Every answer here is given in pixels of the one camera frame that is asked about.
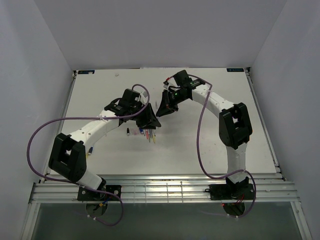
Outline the pink clear pen cap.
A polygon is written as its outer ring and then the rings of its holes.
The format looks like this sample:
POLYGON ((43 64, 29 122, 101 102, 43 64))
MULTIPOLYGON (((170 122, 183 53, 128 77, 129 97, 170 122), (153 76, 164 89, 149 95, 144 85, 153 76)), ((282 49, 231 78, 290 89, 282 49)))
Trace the pink clear pen cap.
POLYGON ((132 134, 132 135, 135 135, 135 134, 136 134, 133 128, 131 128, 130 131, 131 131, 131 134, 132 134))

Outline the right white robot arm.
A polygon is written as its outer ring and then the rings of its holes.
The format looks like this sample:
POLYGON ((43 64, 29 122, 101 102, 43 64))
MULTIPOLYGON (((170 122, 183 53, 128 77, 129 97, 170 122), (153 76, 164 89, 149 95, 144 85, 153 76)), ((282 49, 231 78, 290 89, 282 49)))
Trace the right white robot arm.
POLYGON ((224 185, 214 188, 216 199, 252 200, 256 188, 249 181, 253 177, 246 170, 246 149, 253 133, 247 106, 230 102, 213 91, 208 81, 181 70, 164 81, 164 90, 157 117, 178 111, 178 105, 192 100, 202 105, 218 118, 218 135, 226 147, 227 173, 223 176, 224 185))

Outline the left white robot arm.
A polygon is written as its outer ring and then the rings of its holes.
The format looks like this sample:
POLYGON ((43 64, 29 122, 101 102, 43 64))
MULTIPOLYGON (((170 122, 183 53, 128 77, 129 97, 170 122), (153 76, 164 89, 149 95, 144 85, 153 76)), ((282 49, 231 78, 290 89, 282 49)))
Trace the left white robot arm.
POLYGON ((134 121, 142 130, 161 127, 147 89, 138 92, 127 88, 122 97, 111 101, 89 123, 69 134, 58 134, 49 157, 49 168, 71 183, 87 188, 95 200, 102 199, 106 195, 106 182, 89 170, 87 156, 97 141, 127 121, 134 121))

